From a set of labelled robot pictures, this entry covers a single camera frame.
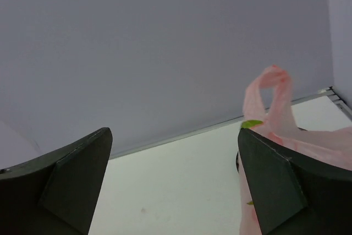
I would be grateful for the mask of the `dark rimmed plate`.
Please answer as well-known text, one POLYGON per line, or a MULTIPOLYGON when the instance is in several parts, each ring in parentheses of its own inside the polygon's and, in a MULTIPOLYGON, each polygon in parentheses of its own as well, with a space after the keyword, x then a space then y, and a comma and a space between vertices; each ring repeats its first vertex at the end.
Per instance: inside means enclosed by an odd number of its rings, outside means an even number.
POLYGON ((236 170, 239 173, 239 152, 236 153, 235 164, 236 164, 236 170))

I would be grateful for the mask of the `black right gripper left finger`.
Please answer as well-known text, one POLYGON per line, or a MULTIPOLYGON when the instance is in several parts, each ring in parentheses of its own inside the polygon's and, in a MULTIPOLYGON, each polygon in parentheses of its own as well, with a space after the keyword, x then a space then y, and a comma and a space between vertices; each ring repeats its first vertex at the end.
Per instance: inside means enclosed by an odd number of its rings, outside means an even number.
POLYGON ((1 234, 88 234, 113 135, 80 140, 1 170, 1 234))

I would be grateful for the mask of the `pink plastic bag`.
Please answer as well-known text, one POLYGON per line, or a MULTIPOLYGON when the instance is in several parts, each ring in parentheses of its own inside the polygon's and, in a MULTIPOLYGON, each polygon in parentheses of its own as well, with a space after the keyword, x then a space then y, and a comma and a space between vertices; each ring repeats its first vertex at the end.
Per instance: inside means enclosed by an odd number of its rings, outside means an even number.
POLYGON ((283 147, 324 159, 343 156, 351 165, 351 128, 332 132, 301 129, 296 125, 291 99, 290 75, 278 66, 268 67, 246 89, 244 121, 263 121, 250 130, 283 147))

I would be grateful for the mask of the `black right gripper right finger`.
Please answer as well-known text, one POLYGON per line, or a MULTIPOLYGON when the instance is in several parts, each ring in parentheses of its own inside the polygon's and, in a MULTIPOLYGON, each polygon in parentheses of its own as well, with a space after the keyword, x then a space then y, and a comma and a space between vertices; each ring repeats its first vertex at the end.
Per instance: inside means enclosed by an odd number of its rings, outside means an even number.
POLYGON ((351 165, 238 136, 240 234, 351 234, 351 165))

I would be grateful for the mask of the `green fake apple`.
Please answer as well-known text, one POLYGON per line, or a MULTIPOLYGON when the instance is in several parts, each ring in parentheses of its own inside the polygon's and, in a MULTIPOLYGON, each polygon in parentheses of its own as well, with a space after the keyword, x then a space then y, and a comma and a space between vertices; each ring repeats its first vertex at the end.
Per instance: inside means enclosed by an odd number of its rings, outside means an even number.
POLYGON ((243 121, 240 127, 244 129, 251 129, 262 124, 263 124, 263 121, 251 119, 251 120, 243 121))

